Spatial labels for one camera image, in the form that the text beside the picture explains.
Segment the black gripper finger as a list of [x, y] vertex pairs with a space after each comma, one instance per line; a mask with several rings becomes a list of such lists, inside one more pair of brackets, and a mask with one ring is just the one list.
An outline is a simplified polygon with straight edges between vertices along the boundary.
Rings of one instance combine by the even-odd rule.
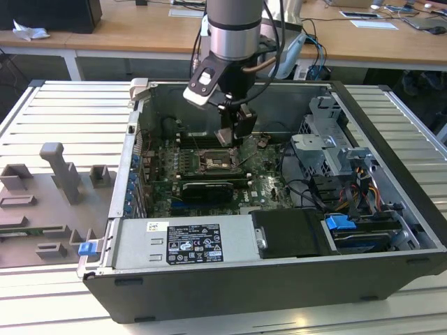
[[221, 129], [233, 129], [233, 110], [230, 103], [223, 103], [219, 106]]
[[252, 133], [258, 115], [248, 105], [241, 105], [236, 112], [236, 121], [233, 127], [234, 138], [239, 140]]

